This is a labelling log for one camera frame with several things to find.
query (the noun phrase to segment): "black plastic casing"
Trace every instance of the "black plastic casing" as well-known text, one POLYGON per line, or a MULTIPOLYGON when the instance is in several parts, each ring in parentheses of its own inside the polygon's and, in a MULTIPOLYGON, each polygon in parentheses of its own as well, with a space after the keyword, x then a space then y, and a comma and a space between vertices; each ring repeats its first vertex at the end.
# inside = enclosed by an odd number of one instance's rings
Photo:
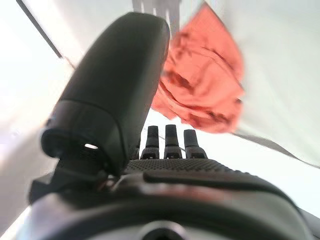
POLYGON ((42 134, 43 151, 59 158, 74 143, 99 148, 110 174, 125 168, 139 141, 167 57, 162 18, 131 12, 112 23, 76 68, 42 134))
POLYGON ((159 220, 228 240, 313 239, 297 207, 279 189, 249 174, 223 172, 222 165, 218 169, 136 172, 123 175, 109 191, 47 194, 32 205, 17 239, 86 240, 110 231, 121 236, 126 228, 159 220))

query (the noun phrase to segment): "crumpled fabric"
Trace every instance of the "crumpled fabric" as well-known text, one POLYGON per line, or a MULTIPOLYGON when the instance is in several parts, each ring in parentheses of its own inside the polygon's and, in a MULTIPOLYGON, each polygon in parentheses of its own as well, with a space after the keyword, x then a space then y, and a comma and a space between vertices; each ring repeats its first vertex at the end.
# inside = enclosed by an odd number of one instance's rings
POLYGON ((242 112, 240 51, 205 3, 170 43, 151 107, 209 133, 234 132, 242 112))

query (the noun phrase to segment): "robotic hand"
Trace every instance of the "robotic hand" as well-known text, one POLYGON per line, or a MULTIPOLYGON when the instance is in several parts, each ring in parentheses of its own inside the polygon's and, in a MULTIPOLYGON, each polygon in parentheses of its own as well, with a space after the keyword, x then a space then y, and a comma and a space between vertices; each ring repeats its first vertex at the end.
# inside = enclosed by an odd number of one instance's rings
POLYGON ((208 159, 196 132, 140 134, 167 56, 169 28, 128 13, 92 45, 41 137, 59 158, 35 179, 19 240, 312 240, 296 205, 256 176, 208 159))

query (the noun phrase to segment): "orange towel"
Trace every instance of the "orange towel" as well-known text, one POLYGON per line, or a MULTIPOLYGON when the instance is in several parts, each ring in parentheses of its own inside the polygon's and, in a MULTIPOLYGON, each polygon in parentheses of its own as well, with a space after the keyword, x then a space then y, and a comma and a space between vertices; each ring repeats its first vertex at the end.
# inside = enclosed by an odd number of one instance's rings
POLYGON ((242 111, 243 68, 235 42, 205 3, 171 41, 151 107, 196 129, 233 132, 242 111))

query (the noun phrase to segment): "textured black grip surface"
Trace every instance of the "textured black grip surface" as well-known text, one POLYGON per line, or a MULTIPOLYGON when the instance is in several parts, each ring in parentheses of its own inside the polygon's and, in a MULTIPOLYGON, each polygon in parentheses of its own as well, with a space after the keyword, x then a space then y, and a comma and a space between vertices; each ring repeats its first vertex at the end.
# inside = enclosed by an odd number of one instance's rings
POLYGON ((126 173, 145 171, 184 171, 184 172, 233 172, 232 169, 211 159, 141 159, 131 160, 126 173))

